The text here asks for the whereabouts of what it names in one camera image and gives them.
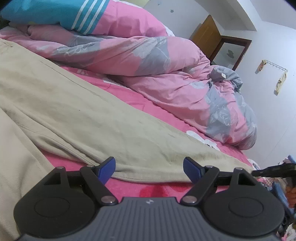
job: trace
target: brown door frame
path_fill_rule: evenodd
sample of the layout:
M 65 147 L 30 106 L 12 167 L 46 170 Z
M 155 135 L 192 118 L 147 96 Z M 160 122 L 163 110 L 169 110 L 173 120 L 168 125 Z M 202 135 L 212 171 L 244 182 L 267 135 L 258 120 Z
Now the brown door frame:
M 209 60 L 212 62 L 216 55 L 218 54 L 219 50 L 221 49 L 222 45 L 224 43 L 230 43 L 230 44 L 235 44 L 235 45 L 240 45 L 244 46 L 244 50 L 242 51 L 241 55 L 237 59 L 235 65 L 233 66 L 232 70 L 236 70 L 237 66 L 239 65 L 240 61 L 244 57 L 244 54 L 246 53 L 248 47 L 250 46 L 252 40 L 249 39 L 241 39 L 241 38 L 236 38 L 236 37 L 229 37 L 229 36 L 221 36 L 222 39 L 218 46 L 215 48 L 214 52 L 211 54 Z

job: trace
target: white wall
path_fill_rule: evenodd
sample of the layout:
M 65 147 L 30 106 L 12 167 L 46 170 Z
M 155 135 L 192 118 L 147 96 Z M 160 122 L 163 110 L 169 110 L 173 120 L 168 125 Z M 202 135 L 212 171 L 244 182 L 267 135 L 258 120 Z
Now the white wall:
M 202 24 L 209 15 L 195 0 L 150 0 L 144 9 L 172 30 L 176 36 L 186 39 L 190 38 L 199 24 Z M 222 33 L 224 28 L 215 22 Z
M 258 138 L 246 155 L 261 167 L 276 165 L 289 154 L 296 157 L 296 30 L 262 22 L 257 32 L 224 31 L 223 35 L 251 39 L 252 43 L 236 72 L 242 78 L 242 94 L 258 119 Z M 274 88 L 282 71 L 266 65 L 267 59 L 288 69 L 278 96 Z

